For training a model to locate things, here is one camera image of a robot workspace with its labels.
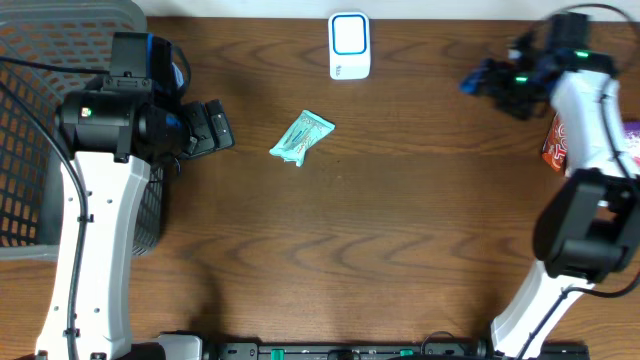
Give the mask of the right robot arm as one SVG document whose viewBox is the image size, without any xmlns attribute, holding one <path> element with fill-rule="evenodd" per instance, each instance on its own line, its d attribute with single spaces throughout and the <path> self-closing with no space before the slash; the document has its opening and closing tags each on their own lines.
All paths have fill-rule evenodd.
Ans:
<svg viewBox="0 0 640 360">
<path fill-rule="evenodd" d="M 521 120 L 547 103 L 564 125 L 568 150 L 568 178 L 534 228 L 535 261 L 492 320 L 476 359 L 540 359 L 546 337 L 581 296 L 620 298 L 639 285 L 595 288 L 639 248 L 639 167 L 619 109 L 619 77 L 628 68 L 590 49 L 587 7 L 570 5 L 536 21 L 512 43 L 508 60 L 486 59 L 460 84 Z"/>
</svg>

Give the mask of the orange brown snack bag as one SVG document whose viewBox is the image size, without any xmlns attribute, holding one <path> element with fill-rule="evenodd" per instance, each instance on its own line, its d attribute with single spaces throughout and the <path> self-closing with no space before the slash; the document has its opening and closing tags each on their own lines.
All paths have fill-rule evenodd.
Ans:
<svg viewBox="0 0 640 360">
<path fill-rule="evenodd" d="M 556 114 L 543 144 L 541 157 L 554 171 L 564 172 L 567 153 L 566 129 L 561 117 Z"/>
</svg>

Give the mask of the grey plastic mesh basket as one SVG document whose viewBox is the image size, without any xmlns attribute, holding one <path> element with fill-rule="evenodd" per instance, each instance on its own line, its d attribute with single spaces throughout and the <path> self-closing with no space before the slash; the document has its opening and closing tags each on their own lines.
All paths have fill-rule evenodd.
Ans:
<svg viewBox="0 0 640 360">
<path fill-rule="evenodd" d="M 64 96 L 110 65 L 116 32 L 143 32 L 132 1 L 4 1 L 1 81 L 48 129 Z M 61 165 L 14 101 L 1 98 L 1 258 L 54 261 L 62 226 Z"/>
</svg>

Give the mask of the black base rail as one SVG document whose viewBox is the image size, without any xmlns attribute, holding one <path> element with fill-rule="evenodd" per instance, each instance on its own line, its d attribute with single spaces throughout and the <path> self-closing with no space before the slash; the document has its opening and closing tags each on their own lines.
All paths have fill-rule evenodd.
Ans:
<svg viewBox="0 0 640 360">
<path fill-rule="evenodd" d="M 426 345 L 259 345 L 226 343 L 205 348 L 202 359 L 216 360 L 383 360 L 383 359 L 504 359 L 477 351 L 469 342 L 455 344 L 452 340 L 437 340 Z"/>
</svg>

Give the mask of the red purple pad package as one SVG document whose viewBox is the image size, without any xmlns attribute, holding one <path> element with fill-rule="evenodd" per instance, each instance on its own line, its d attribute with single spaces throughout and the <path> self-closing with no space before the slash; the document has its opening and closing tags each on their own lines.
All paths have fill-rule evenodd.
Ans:
<svg viewBox="0 0 640 360">
<path fill-rule="evenodd" d="M 624 123 L 627 152 L 636 165 L 640 165 L 640 123 L 638 121 Z"/>
</svg>

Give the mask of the teal snack wrapper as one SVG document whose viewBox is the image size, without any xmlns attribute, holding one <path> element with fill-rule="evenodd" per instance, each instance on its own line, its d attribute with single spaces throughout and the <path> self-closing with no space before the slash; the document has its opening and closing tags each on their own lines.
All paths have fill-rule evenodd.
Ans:
<svg viewBox="0 0 640 360">
<path fill-rule="evenodd" d="M 301 167 L 306 152 L 334 129 L 333 123 L 309 110 L 303 110 L 269 153 Z"/>
</svg>

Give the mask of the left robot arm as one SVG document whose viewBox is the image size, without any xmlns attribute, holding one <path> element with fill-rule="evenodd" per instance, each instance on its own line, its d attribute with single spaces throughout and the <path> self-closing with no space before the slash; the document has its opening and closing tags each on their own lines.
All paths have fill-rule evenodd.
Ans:
<svg viewBox="0 0 640 360">
<path fill-rule="evenodd" d="M 200 336 L 136 342 L 128 292 L 139 209 L 151 175 L 235 143 L 217 100 L 184 103 L 182 50 L 150 33 L 118 32 L 97 84 L 56 111 L 64 205 L 50 308 L 38 359 L 208 359 Z"/>
</svg>

